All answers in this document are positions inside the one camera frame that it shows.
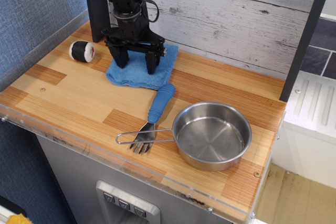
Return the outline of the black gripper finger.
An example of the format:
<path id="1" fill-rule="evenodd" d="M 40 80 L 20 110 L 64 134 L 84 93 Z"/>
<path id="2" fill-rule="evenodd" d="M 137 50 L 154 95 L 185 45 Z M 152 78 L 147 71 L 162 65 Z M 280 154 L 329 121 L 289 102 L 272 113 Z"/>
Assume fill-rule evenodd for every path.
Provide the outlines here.
<path id="1" fill-rule="evenodd" d="M 145 59 L 146 59 L 146 66 L 147 66 L 148 74 L 154 74 L 156 67 L 160 63 L 160 55 L 158 55 L 155 52 L 147 52 L 145 54 Z"/>
<path id="2" fill-rule="evenodd" d="M 125 46 L 108 46 L 109 51 L 113 57 L 115 64 L 123 69 L 128 61 L 129 61 L 129 54 L 128 49 Z"/>

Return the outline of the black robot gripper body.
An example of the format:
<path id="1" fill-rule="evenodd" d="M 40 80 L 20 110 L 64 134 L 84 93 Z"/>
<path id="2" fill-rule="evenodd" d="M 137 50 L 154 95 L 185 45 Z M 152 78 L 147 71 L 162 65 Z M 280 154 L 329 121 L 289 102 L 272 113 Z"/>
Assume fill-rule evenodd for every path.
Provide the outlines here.
<path id="1" fill-rule="evenodd" d="M 149 28 L 149 21 L 143 16 L 137 19 L 120 20 L 117 27 L 104 28 L 102 34 L 114 57 L 123 55 L 128 50 L 152 52 L 158 57 L 166 54 L 165 39 Z"/>

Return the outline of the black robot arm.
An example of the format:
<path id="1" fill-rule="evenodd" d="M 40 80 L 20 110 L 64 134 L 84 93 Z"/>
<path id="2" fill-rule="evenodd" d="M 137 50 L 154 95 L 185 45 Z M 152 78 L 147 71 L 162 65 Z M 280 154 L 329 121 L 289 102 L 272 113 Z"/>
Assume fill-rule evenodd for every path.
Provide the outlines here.
<path id="1" fill-rule="evenodd" d="M 113 5 L 112 14 L 117 20 L 117 27 L 104 28 L 106 46 L 118 67 L 124 68 L 129 61 L 129 51 L 145 54 L 148 74 L 154 74 L 160 63 L 160 58 L 165 56 L 165 39 L 150 29 L 150 20 L 147 4 L 157 4 L 152 0 L 109 0 Z"/>

